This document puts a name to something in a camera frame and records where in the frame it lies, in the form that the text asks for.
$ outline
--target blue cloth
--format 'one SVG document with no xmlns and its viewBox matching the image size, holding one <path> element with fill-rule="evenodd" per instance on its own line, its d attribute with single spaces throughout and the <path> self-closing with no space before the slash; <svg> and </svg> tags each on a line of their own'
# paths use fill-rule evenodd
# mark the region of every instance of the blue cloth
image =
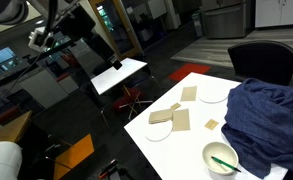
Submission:
<svg viewBox="0 0 293 180">
<path fill-rule="evenodd" d="M 247 79 L 228 95 L 222 132 L 259 178 L 274 163 L 293 171 L 293 87 Z"/>
</svg>

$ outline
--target wooden door frame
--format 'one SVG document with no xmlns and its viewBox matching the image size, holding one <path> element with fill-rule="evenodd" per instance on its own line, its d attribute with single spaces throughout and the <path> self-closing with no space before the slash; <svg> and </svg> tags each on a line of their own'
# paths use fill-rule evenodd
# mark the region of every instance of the wooden door frame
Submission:
<svg viewBox="0 0 293 180">
<path fill-rule="evenodd" d="M 123 25 L 125 27 L 126 33 L 128 35 L 128 38 L 129 38 L 130 42 L 133 45 L 133 48 L 131 50 L 129 50 L 128 52 L 125 52 L 124 54 L 121 54 L 121 52 L 119 51 L 116 42 L 114 41 L 112 35 L 108 31 L 108 28 L 106 27 L 106 25 L 104 23 L 104 19 L 100 16 L 100 14 L 99 14 L 99 12 L 97 10 L 96 4 L 101 3 L 101 2 L 103 2 L 105 0 L 88 0 L 88 1 L 89 1 L 89 4 L 90 4 L 91 8 L 93 9 L 95 15 L 97 16 L 97 18 L 98 18 L 98 20 L 99 20 L 104 32 L 106 33 L 111 45 L 113 46 L 113 50 L 115 51 L 116 55 L 118 56 L 118 58 L 120 60 L 122 60 L 122 59 L 124 59 L 126 57 L 132 57 L 132 56 L 142 52 L 142 50 L 140 48 L 140 45 L 139 45 L 139 42 L 137 42 L 138 40 L 132 34 L 132 33 L 134 33 L 134 30 L 129 25 L 129 20 L 127 20 L 125 14 L 124 14 L 125 12 L 122 9 L 122 5 L 121 5 L 120 0 L 112 0 L 112 1 L 113 1 L 114 5 L 115 5 L 115 7 L 117 9 L 117 12 L 118 12 L 118 15 L 120 17 L 120 20 L 122 21 L 122 23 L 123 23 Z"/>
</svg>

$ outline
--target white table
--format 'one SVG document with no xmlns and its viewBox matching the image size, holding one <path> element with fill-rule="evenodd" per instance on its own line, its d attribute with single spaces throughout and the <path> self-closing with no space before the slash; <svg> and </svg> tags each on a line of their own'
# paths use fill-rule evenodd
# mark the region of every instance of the white table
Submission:
<svg viewBox="0 0 293 180">
<path fill-rule="evenodd" d="M 206 75 L 191 73 L 165 95 L 148 107 L 133 121 L 125 126 L 126 131 L 152 164 L 163 180 L 181 179 L 258 179 L 243 167 L 242 173 L 221 176 L 208 170 L 202 160 L 202 149 L 210 142 L 227 142 L 221 132 L 227 112 L 227 99 L 216 104 L 204 103 L 199 99 L 200 91 L 228 94 L 239 83 Z M 196 101 L 180 102 L 183 87 L 197 86 Z M 189 109 L 189 131 L 172 132 L 159 142 L 147 140 L 144 128 L 151 112 L 167 109 L 179 102 L 181 109 Z M 209 119 L 219 122 L 213 131 L 204 127 Z M 265 179 L 282 179 L 287 169 L 272 164 L 271 173 Z"/>
<path fill-rule="evenodd" d="M 121 63 L 122 67 L 118 70 L 116 70 L 114 67 L 111 67 L 100 75 L 91 79 L 99 95 L 103 94 L 107 90 L 111 89 L 112 87 L 122 82 L 124 79 L 147 65 L 147 63 L 145 62 L 137 61 L 130 58 L 124 59 L 123 61 L 121 61 Z"/>
</svg>

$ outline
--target floor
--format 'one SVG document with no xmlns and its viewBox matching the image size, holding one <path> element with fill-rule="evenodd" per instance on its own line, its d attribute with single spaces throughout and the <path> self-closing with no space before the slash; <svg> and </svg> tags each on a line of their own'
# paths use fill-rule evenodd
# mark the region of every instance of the floor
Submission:
<svg viewBox="0 0 293 180">
<path fill-rule="evenodd" d="M 279 41 L 293 48 L 293 27 L 255 30 L 243 39 L 210 40 L 203 37 L 176 54 L 173 59 L 233 67 L 227 49 L 253 40 Z"/>
<path fill-rule="evenodd" d="M 196 40 L 193 24 L 188 24 L 145 52 L 150 69 L 160 82 L 163 92 L 168 91 L 177 83 L 169 80 L 168 75 L 185 64 L 185 62 L 174 61 L 170 58 Z M 232 79 L 234 72 L 231 68 L 212 66 L 206 74 Z M 147 92 L 150 98 L 156 100 L 161 92 L 158 88 L 153 87 L 155 86 L 150 81 L 145 82 L 141 89 Z M 32 120 L 47 133 L 70 143 L 75 143 L 90 133 L 96 153 L 98 152 L 100 155 L 98 157 L 107 156 L 92 160 L 98 166 L 91 168 L 94 171 L 98 171 L 101 164 L 106 165 L 108 159 L 116 158 L 135 179 L 159 180 L 160 177 L 156 174 L 156 171 L 123 128 L 129 123 L 128 113 L 115 113 L 110 107 L 105 114 L 110 128 L 106 127 L 98 108 L 92 101 L 80 91 L 76 91 Z"/>
</svg>

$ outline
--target white bowl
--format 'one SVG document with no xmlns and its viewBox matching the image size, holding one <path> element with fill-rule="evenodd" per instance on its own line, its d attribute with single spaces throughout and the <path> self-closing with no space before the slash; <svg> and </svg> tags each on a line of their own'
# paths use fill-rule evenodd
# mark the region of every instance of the white bowl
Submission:
<svg viewBox="0 0 293 180">
<path fill-rule="evenodd" d="M 203 149 L 202 156 L 207 168 L 221 175 L 232 174 L 234 170 L 214 161 L 212 159 L 212 156 L 234 167 L 238 166 L 238 156 L 236 151 L 232 147 L 224 143 L 212 142 L 207 144 Z"/>
</svg>

